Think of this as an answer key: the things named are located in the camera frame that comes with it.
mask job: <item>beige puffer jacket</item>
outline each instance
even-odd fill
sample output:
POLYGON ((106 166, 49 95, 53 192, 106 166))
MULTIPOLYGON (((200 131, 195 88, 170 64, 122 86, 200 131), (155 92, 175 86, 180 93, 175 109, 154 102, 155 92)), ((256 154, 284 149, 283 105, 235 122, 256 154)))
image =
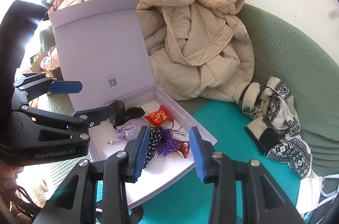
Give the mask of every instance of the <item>beige puffer jacket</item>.
POLYGON ((138 11, 157 85, 175 100, 234 101, 254 71, 252 44, 235 15, 197 2, 138 11))

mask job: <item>purple tassel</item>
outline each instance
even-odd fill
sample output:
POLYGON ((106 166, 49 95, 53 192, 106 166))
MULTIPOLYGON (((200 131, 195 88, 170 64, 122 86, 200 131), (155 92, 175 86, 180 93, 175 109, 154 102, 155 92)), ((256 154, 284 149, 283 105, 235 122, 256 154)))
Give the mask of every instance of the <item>purple tassel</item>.
POLYGON ((178 140, 178 139, 173 136, 173 133, 177 133, 182 136, 186 135, 184 132, 162 127, 160 131, 160 135, 161 135, 160 143, 157 146, 158 157, 159 156, 165 157, 169 155, 170 153, 173 153, 176 150, 174 140, 178 140))

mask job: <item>metal screw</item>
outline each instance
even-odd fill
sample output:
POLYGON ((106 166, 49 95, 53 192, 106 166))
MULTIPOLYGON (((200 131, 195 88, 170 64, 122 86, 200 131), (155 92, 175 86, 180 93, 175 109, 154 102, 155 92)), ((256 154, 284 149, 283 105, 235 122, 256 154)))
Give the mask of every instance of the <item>metal screw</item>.
POLYGON ((124 158, 124 157, 126 157, 126 156, 127 156, 126 151, 118 151, 118 152, 117 152, 117 157, 118 157, 118 158, 124 158))
POLYGON ((81 134, 80 134, 80 138, 81 138, 82 140, 88 140, 88 139, 89 139, 89 136, 88 136, 86 133, 81 133, 81 134))
POLYGON ((214 151, 212 155, 213 155, 214 158, 221 158, 222 157, 222 153, 220 151, 214 151))
POLYGON ((87 166, 87 165, 88 165, 88 160, 87 160, 87 159, 81 159, 81 160, 79 161, 79 166, 85 167, 85 166, 87 166))
POLYGON ((258 160, 256 160, 256 159, 252 159, 250 163, 254 167, 260 166, 260 162, 258 160))

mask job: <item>box lid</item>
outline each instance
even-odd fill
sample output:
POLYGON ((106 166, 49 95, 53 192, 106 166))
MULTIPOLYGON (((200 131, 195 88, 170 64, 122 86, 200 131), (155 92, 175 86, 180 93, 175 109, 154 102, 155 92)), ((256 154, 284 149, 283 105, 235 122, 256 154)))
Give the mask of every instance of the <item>box lid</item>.
POLYGON ((136 6, 139 0, 91 0, 51 13, 65 81, 76 111, 105 106, 155 84, 136 6))

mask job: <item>open gift box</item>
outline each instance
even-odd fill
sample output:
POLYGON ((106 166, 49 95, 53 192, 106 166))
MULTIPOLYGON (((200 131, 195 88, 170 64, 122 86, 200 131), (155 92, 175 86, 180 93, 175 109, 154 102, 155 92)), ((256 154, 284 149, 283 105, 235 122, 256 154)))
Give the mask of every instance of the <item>open gift box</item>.
MULTIPOLYGON (((115 100, 126 109, 142 107, 146 115, 163 104, 174 118, 174 129, 186 132, 177 136, 188 140, 188 131, 197 126, 202 138, 216 143, 193 117, 155 85, 136 6, 139 0, 91 0, 50 14, 65 80, 81 81, 82 91, 70 94, 76 111, 102 107, 115 100)), ((166 121, 164 126, 171 127, 166 121)), ((127 140, 116 140, 110 122, 89 129, 89 151, 94 161, 107 159, 123 150, 127 140)), ((194 168, 192 153, 184 159, 178 152, 155 157, 141 173, 138 182, 126 184, 128 208, 134 208, 194 168)))

